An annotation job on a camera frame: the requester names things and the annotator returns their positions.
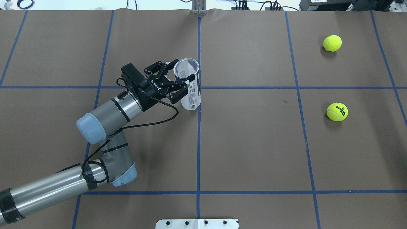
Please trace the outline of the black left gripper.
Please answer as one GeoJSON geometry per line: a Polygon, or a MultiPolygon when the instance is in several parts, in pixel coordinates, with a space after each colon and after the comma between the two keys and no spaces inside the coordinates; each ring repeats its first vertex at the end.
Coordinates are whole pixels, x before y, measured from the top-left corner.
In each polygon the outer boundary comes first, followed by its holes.
{"type": "MultiPolygon", "coordinates": [[[[173,70],[178,62],[179,59],[171,62],[157,61],[146,67],[143,72],[146,77],[160,78],[173,70]]],[[[121,71],[125,86],[136,97],[143,112],[158,103],[150,97],[157,100],[167,97],[172,104],[176,104],[188,94],[188,84],[195,79],[194,74],[189,75],[186,79],[181,79],[181,81],[170,81],[165,78],[162,80],[162,87],[160,87],[159,83],[153,83],[152,80],[146,79],[131,63],[124,65],[121,71]]]]}

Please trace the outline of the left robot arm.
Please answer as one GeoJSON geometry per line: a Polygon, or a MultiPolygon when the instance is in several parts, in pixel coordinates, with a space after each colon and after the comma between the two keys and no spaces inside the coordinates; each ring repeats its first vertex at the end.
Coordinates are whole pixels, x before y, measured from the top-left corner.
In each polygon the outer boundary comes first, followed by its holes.
{"type": "Polygon", "coordinates": [[[73,119],[97,103],[104,67],[104,60],[7,61],[1,78],[1,226],[97,187],[82,177],[81,163],[40,181],[37,172],[87,157],[73,119]]]}

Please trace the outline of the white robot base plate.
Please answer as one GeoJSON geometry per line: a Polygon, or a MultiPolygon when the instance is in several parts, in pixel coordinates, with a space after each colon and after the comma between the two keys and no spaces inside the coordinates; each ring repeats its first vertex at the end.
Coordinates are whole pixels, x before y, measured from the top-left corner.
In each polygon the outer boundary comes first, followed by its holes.
{"type": "Polygon", "coordinates": [[[167,219],[159,220],[156,229],[239,229],[238,219],[167,219]]]}

